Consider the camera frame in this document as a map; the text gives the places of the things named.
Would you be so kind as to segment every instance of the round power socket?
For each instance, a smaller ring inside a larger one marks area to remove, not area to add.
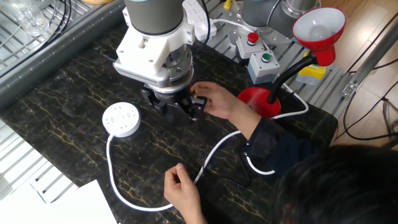
[[[137,108],[126,102],[111,105],[102,115],[102,124],[106,131],[117,138],[134,134],[140,123],[141,118]]]

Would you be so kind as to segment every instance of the green button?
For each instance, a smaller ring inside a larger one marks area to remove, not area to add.
[[[271,59],[272,59],[272,56],[270,55],[270,54],[263,54],[262,55],[262,57],[261,57],[261,60],[263,61],[263,62],[270,62],[271,61]]]

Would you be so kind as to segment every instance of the dark jacket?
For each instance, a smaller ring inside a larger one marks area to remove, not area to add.
[[[266,165],[280,175],[314,153],[318,149],[308,140],[296,138],[267,118],[261,119],[248,142],[248,156],[265,159]]]

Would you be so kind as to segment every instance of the person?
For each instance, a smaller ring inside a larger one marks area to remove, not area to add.
[[[275,223],[398,222],[398,152],[372,146],[319,152],[215,83],[196,83],[192,91],[208,98],[205,112],[228,119],[248,140],[249,153],[266,158],[282,175],[276,185]],[[198,190],[183,164],[165,173],[164,197],[187,224],[206,223]]]

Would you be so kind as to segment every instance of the finger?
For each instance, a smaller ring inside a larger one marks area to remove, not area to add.
[[[164,187],[172,187],[175,184],[177,184],[177,181],[175,180],[175,176],[177,175],[177,168],[171,167],[166,173],[164,174]]]
[[[195,90],[195,93],[196,93],[196,95],[198,95],[198,96],[203,96],[203,97],[206,97],[206,98],[208,98],[208,99],[210,99],[211,97],[211,94],[213,93],[213,90],[210,90],[210,89],[203,89],[203,88],[197,88],[196,90]]]
[[[205,109],[203,110],[206,113],[210,113],[214,108],[212,107],[211,103],[206,103]]]
[[[181,181],[182,187],[188,187],[193,184],[191,177],[189,177],[188,171],[185,169],[184,165],[181,163],[176,165],[177,175]]]
[[[219,85],[217,83],[213,83],[213,82],[197,82],[192,86],[191,90],[193,91],[198,88],[207,88],[207,89],[214,90],[218,87],[219,87]]]

